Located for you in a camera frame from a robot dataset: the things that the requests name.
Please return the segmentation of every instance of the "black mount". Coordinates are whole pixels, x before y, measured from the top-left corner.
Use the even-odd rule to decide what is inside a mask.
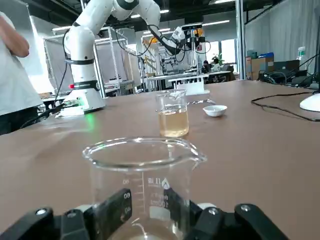
[[[190,202],[184,207],[182,198],[172,190],[168,195],[171,219],[181,225],[181,211],[190,214],[190,232],[183,240],[288,240],[280,229],[255,205],[239,204],[234,213],[216,207],[202,210]],[[43,207],[27,213],[0,235],[0,240],[107,240],[132,216],[129,189],[122,189],[93,210],[72,209],[54,216]]]

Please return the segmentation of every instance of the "small white dish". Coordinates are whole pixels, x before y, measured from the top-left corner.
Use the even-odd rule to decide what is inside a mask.
[[[211,117],[220,117],[226,113],[227,107],[223,105],[210,105],[204,107],[203,110]]]

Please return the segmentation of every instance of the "white shirt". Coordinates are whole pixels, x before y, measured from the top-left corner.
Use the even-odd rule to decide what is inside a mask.
[[[213,71],[214,72],[220,72],[221,71],[221,66],[220,66],[220,64],[215,64],[215,65],[213,65]]]
[[[11,20],[0,15],[13,28]],[[0,37],[0,116],[43,104],[28,74],[16,56],[12,56]]]

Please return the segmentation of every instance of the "ceiling light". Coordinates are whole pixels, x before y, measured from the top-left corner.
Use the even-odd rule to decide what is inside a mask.
[[[215,4],[223,4],[227,2],[234,2],[235,0],[216,0],[214,1]]]
[[[214,21],[214,22],[208,22],[208,23],[203,23],[202,26],[209,26],[209,25],[217,25],[217,24],[225,24],[229,23],[230,20],[225,20],[225,21]]]
[[[70,28],[71,26],[62,26],[62,27],[53,28],[52,31],[56,32],[56,31],[70,29]]]
[[[139,15],[139,14],[132,15],[131,18],[132,18],[132,19],[140,18],[140,15]]]
[[[170,31],[170,28],[163,28],[163,29],[160,29],[159,32],[167,32],[167,31]],[[143,34],[150,34],[151,32],[150,31],[144,31]]]
[[[168,9],[165,9],[165,10],[161,10],[161,11],[160,11],[161,14],[166,14],[166,13],[168,13],[168,12],[169,12]],[[132,18],[132,19],[137,19],[137,18],[140,18],[140,15],[139,15],[139,14],[131,15],[131,18]]]

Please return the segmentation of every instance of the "person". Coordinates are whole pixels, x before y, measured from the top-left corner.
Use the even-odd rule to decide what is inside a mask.
[[[29,43],[0,11],[0,135],[23,127],[38,116],[42,101],[17,57],[29,55]]]
[[[205,60],[203,62],[203,65],[202,65],[202,68],[201,68],[201,72],[203,74],[211,72],[211,65],[209,64],[209,62],[207,60]]]
[[[219,64],[219,59],[218,58],[214,58],[213,59],[213,71],[214,72],[220,72],[221,71],[221,66]]]

